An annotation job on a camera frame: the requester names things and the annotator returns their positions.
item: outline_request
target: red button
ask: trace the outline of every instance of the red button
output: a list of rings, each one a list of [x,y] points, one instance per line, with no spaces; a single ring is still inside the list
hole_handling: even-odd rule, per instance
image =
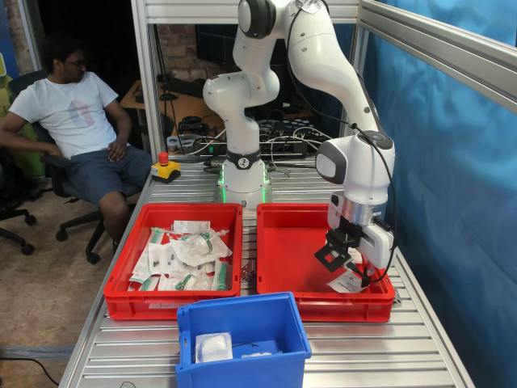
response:
[[[162,166],[166,166],[169,164],[169,153],[168,152],[159,152],[158,153],[158,162]]]

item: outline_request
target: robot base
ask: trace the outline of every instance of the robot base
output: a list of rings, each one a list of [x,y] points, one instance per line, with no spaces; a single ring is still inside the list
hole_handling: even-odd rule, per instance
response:
[[[273,191],[271,185],[256,192],[231,192],[227,188],[217,186],[214,201],[222,204],[241,204],[245,212],[254,212],[258,205],[273,201]]]
[[[265,168],[262,160],[254,163],[249,170],[239,170],[228,160],[225,161],[217,182],[215,202],[242,204],[249,210],[272,202],[273,191]]]

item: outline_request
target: glasses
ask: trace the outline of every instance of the glasses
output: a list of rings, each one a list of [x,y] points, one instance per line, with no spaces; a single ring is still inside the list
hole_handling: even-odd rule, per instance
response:
[[[86,66],[86,61],[65,61],[65,62],[68,62],[72,65],[74,65],[75,67],[77,67],[78,69],[81,69],[82,67]]]

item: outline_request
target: man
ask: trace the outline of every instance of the man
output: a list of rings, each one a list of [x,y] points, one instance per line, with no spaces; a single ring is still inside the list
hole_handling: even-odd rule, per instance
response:
[[[0,124],[0,146],[63,155],[74,163],[69,180],[98,205],[107,233],[122,239],[129,209],[122,182],[143,188],[152,164],[146,152],[128,145],[131,120],[118,95],[97,75],[86,71],[81,42],[57,35],[44,47],[48,77],[22,91]],[[116,123],[116,132],[106,118]],[[39,121],[56,145],[31,141],[16,133]]]

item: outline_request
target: brick wall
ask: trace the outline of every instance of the brick wall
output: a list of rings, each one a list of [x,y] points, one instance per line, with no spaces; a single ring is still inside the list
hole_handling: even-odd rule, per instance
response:
[[[9,31],[13,46],[15,48],[16,64],[20,74],[31,73],[34,71],[32,66],[31,54],[27,43],[27,37],[23,30],[22,17],[19,13],[18,0],[4,0],[6,7],[7,20],[9,21]]]
[[[222,67],[198,59],[195,48],[194,24],[170,24],[158,26],[166,72],[176,78],[194,81],[224,73]]]

